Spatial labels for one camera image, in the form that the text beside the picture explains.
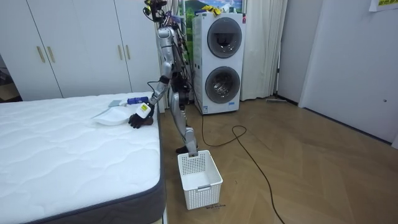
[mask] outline white mattress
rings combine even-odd
[[[140,129],[90,120],[112,100],[139,96],[150,93],[0,104],[0,223],[31,222],[155,186],[157,113]]]

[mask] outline plastic basket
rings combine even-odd
[[[199,151],[195,157],[178,155],[178,168],[187,209],[218,203],[223,178],[208,150]]]

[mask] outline humanoid robot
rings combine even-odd
[[[164,12],[162,7],[167,1],[146,0],[148,7],[144,8],[144,14],[148,17],[152,14],[154,22],[159,23],[157,29],[157,49],[163,59],[161,76],[157,87],[148,103],[141,104],[136,113],[129,118],[129,124],[133,128],[141,125],[154,114],[154,105],[169,90],[169,105],[175,125],[184,141],[184,146],[176,150],[177,153],[189,152],[190,156],[197,156],[197,140],[193,128],[187,125],[185,105],[189,103],[189,81],[182,47],[187,45],[182,37],[178,24],[173,20],[170,12]]]

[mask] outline mattress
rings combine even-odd
[[[158,114],[140,129],[90,119],[113,100],[142,96],[150,93],[0,104],[0,224],[160,219]]]

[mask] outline round porthole window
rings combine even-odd
[[[229,58],[241,46],[242,30],[231,18],[216,20],[207,33],[207,44],[211,53],[219,58]]]
[[[230,67],[214,69],[206,79],[206,94],[215,103],[227,103],[238,94],[241,81]]]

